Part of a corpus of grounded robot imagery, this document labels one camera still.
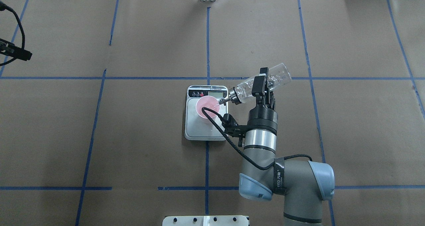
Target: pink cup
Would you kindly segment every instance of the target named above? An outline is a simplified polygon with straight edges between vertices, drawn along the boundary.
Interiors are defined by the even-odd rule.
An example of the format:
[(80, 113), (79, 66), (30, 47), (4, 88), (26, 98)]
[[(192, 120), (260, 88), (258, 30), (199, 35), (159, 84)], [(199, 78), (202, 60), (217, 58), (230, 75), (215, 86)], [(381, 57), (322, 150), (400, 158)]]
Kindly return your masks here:
[[(220, 105), (218, 104), (218, 100), (215, 97), (212, 96), (204, 96), (201, 97), (198, 102), (196, 102), (196, 113), (206, 119), (207, 117), (202, 113), (202, 107), (206, 107), (209, 108), (215, 112), (218, 113), (218, 111), (220, 111)], [(216, 118), (217, 116), (210, 112), (210, 111), (205, 111), (209, 116), (211, 116), (211, 118)]]

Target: black cable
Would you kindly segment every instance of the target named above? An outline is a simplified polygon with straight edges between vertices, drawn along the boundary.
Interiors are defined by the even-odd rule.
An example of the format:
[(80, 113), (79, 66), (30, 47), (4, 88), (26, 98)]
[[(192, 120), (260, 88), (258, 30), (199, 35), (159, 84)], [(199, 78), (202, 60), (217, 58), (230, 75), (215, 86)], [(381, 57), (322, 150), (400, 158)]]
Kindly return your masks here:
[(284, 160), (293, 159), (293, 158), (297, 158), (297, 157), (306, 157), (306, 158), (308, 158), (310, 161), (313, 161), (313, 159), (312, 159), (309, 155), (305, 155), (305, 154), (297, 154), (297, 155), (285, 156), (285, 157), (284, 157)]
[[(18, 14), (16, 14), (16, 12), (11, 7), (9, 7), (8, 5), (6, 5), (2, 1), (0, 1), (0, 11), (3, 11), (3, 10), (8, 10), (9, 12), (13, 13), (13, 15), (15, 16), (16, 21), (18, 22), (19, 29), (21, 31), (21, 35), (22, 35), (22, 46), (21, 46), (21, 48), (22, 48), (22, 50), (24, 50), (24, 48), (25, 48), (25, 33), (24, 33), (24, 28), (22, 27), (22, 23), (21, 23), (21, 20), (19, 19)], [(15, 60), (16, 60), (16, 58), (12, 58), (9, 61), (0, 63), (0, 66), (4, 66), (6, 64), (9, 64), (9, 63), (11, 63), (12, 61), (15, 61)]]
[(246, 159), (246, 161), (250, 162), (254, 167), (256, 167), (259, 170), (268, 170), (269, 168), (273, 167), (273, 165), (275, 165), (275, 161), (273, 161), (273, 162), (270, 163), (270, 165), (267, 165), (266, 167), (261, 167), (256, 162), (254, 162), (253, 160), (251, 160), (251, 158), (249, 158), (248, 156), (246, 156), (246, 154), (244, 154), (240, 149), (238, 149), (238, 146), (236, 146), (235, 143), (232, 142), (232, 140), (227, 136), (227, 134), (220, 128), (220, 126), (217, 125), (217, 123), (205, 111), (209, 111), (209, 112), (214, 113), (215, 115), (218, 116), (218, 118), (220, 118), (221, 121), (224, 121), (224, 118), (220, 114), (218, 114), (217, 112), (215, 112), (215, 111), (213, 111), (213, 110), (211, 110), (209, 108), (202, 107), (202, 113), (217, 128), (217, 130), (229, 142), (229, 144), (233, 147), (233, 149), (235, 149), (240, 154), (240, 156), (242, 156), (244, 159)]

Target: black band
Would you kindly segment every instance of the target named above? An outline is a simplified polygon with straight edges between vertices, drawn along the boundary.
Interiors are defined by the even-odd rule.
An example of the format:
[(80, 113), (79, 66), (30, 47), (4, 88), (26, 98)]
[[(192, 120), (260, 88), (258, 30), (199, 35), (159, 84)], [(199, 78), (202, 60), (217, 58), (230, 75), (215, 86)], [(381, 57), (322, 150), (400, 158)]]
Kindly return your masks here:
[(285, 195), (287, 193), (284, 188), (284, 175), (285, 175), (285, 157), (275, 158), (275, 165), (273, 169), (273, 193)]
[(284, 212), (284, 217), (287, 217), (288, 219), (303, 222), (303, 223), (321, 223), (322, 219), (311, 219), (311, 218), (303, 218), (303, 217), (296, 217), (292, 216), (291, 214), (287, 214)]
[(270, 150), (271, 152), (273, 152), (274, 154), (276, 154), (276, 151), (274, 149), (267, 147), (267, 146), (250, 145), (250, 146), (245, 146), (243, 149), (249, 149), (249, 148), (267, 149), (267, 150)]

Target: blue tape line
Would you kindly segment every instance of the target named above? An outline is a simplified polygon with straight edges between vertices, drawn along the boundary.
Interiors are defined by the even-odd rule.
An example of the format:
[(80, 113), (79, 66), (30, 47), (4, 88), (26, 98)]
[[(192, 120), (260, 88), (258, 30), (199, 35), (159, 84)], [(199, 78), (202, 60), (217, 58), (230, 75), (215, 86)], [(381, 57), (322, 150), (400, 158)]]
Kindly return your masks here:
[(241, 77), (241, 76), (236, 76), (236, 77), (232, 77), (232, 76), (225, 76), (225, 77), (219, 77), (219, 76), (215, 76), (215, 77), (210, 77), (211, 80), (243, 80), (243, 79), (248, 79), (248, 77)]
[(238, 186), (210, 186), (209, 190), (239, 190)]
[[(90, 79), (101, 80), (101, 76), (0, 76), (0, 79)], [(105, 79), (119, 80), (205, 80), (204, 76), (107, 76)], [(211, 80), (243, 80), (242, 76), (213, 76)], [(293, 80), (410, 80), (409, 77), (292, 77)], [(414, 77), (415, 80), (425, 80), (425, 77)]]
[(78, 204), (78, 211), (77, 211), (77, 217), (76, 217), (76, 220), (75, 220), (75, 226), (79, 225), (82, 202), (83, 202), (83, 199), (84, 199), (84, 191), (85, 191), (85, 186), (86, 186), (86, 183), (87, 183), (88, 167), (90, 165), (91, 151), (93, 149), (94, 132), (96, 130), (97, 117), (99, 115), (100, 101), (102, 100), (103, 85), (105, 84), (105, 76), (106, 76), (106, 69), (103, 71), (102, 83), (100, 84), (99, 98), (97, 100), (96, 113), (94, 115), (93, 129), (91, 131), (90, 146), (88, 148), (87, 162), (85, 164), (84, 178), (83, 178), (83, 181), (82, 181), (82, 189), (81, 189), (81, 194), (80, 194), (80, 201), (79, 201), (79, 204)]
[(210, 187), (210, 143), (208, 141), (205, 142), (205, 215), (208, 215), (209, 209), (209, 203), (208, 203), (208, 199), (209, 199), (209, 187)]
[(54, 80), (62, 80), (62, 79), (71, 79), (71, 80), (84, 80), (84, 79), (96, 79), (100, 80), (102, 77), (100, 76), (2, 76), (0, 79), (54, 79)]
[(205, 80), (206, 77), (161, 77), (161, 76), (108, 76), (112, 80)]
[(310, 79), (311, 96), (313, 97), (314, 115), (316, 117), (316, 127), (317, 127), (317, 130), (319, 131), (320, 150), (322, 151), (322, 162), (326, 163), (325, 150), (323, 149), (322, 131), (320, 130), (319, 114), (317, 112), (316, 95), (314, 94), (314, 86), (313, 86), (313, 80), (312, 80), (312, 74), (311, 74), (311, 68), (310, 68), (310, 59), (308, 57), (308, 52), (307, 52), (307, 40), (305, 38), (304, 22), (302, 20), (302, 11), (301, 11), (300, 0), (298, 0), (298, 10), (299, 10), (299, 20), (301, 22), (302, 39), (304, 41), (305, 59), (307, 61), (307, 65), (308, 65), (308, 77)]
[(312, 80), (410, 80), (408, 77), (312, 77)]
[(332, 226), (335, 226), (335, 217), (334, 217), (334, 207), (332, 206), (332, 200), (329, 200), (329, 212), (331, 215), (331, 224)]
[(207, 85), (210, 84), (210, 8), (207, 8)]
[[(21, 20), (21, 21), (24, 17), (24, 13), (25, 13), (26, 7), (28, 5), (28, 1), (29, 0), (25, 0), (24, 8), (22, 9), (21, 15), (19, 16), (19, 20)], [(16, 25), (15, 32), (13, 33), (12, 40), (10, 41), (11, 43), (13, 43), (15, 41), (15, 37), (16, 37), (16, 34), (18, 33), (18, 29), (19, 29), (19, 25)], [(6, 61), (7, 61), (7, 56), (4, 58), (3, 63), (5, 63)], [(5, 66), (2, 66), (1, 69), (0, 69), (0, 76), (3, 75), (4, 67)]]
[[(81, 190), (82, 187), (0, 186), (0, 190)], [(85, 190), (112, 190), (112, 187), (86, 187)]]
[(120, 2), (120, 0), (117, 0), (117, 2), (115, 3), (114, 19), (112, 20), (111, 38), (109, 39), (109, 45), (112, 45), (112, 35), (114, 34), (115, 19), (117, 19), (117, 11), (118, 11), (118, 3), (119, 2)]
[(412, 70), (410, 69), (409, 61), (407, 61), (407, 56), (406, 56), (406, 53), (405, 53), (405, 51), (404, 51), (403, 44), (401, 43), (400, 35), (398, 34), (397, 26), (396, 26), (396, 23), (395, 23), (395, 21), (394, 21), (394, 17), (393, 17), (393, 11), (392, 11), (392, 9), (391, 9), (390, 0), (387, 0), (387, 4), (388, 4), (388, 10), (390, 11), (391, 22), (393, 23), (394, 31), (395, 31), (395, 33), (396, 33), (397, 41), (399, 42), (400, 49), (401, 49), (401, 52), (402, 52), (402, 54), (403, 54), (404, 62), (406, 63), (407, 71), (409, 72), (410, 80), (412, 81), (413, 88), (414, 88), (415, 93), (416, 93), (416, 99), (418, 100), (418, 102), (419, 102), (419, 107), (421, 108), (422, 117), (423, 117), (423, 118), (424, 118), (424, 120), (425, 120), (425, 110), (424, 110), (424, 106), (423, 106), (423, 104), (422, 104), (421, 97), (419, 96), (419, 92), (418, 92), (418, 88), (416, 87), (415, 80), (413, 79)]
[(335, 186), (335, 189), (401, 189), (425, 188), (425, 185), (344, 185)]
[[(209, 190), (238, 190), (238, 186), (208, 186)], [(204, 186), (176, 186), (176, 187), (158, 187), (158, 191), (166, 190), (206, 190)]]
[(176, 186), (176, 187), (158, 187), (158, 191), (167, 190), (205, 190), (204, 186)]

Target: light blue joint cap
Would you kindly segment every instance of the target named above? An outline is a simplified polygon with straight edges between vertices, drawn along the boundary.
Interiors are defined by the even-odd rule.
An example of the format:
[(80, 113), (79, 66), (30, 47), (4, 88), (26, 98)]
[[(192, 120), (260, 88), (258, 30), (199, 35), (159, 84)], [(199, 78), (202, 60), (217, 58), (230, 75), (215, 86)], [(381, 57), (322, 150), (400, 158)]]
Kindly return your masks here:
[(239, 174), (239, 194), (256, 201), (270, 201), (273, 195), (269, 188), (243, 173)]
[(335, 190), (335, 176), (332, 167), (325, 163), (309, 161), (314, 177), (319, 185), (323, 200), (332, 200)]

